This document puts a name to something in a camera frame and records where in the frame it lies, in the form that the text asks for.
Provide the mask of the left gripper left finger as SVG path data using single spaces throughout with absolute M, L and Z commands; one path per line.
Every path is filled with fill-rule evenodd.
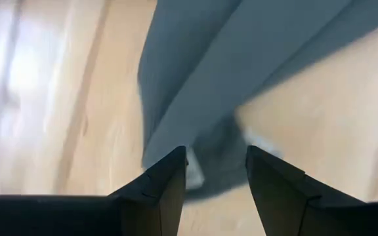
M 186 148 L 104 196 L 0 195 L 0 236 L 177 236 Z

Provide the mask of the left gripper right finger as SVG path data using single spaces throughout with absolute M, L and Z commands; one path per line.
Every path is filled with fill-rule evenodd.
M 378 236 L 378 202 L 363 202 L 249 146 L 249 187 L 266 236 Z

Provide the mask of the grey waffle towel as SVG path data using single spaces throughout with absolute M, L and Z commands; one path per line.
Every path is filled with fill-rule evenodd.
M 188 149 L 186 200 L 247 181 L 234 112 L 378 27 L 378 0 L 157 0 L 140 58 L 142 166 Z

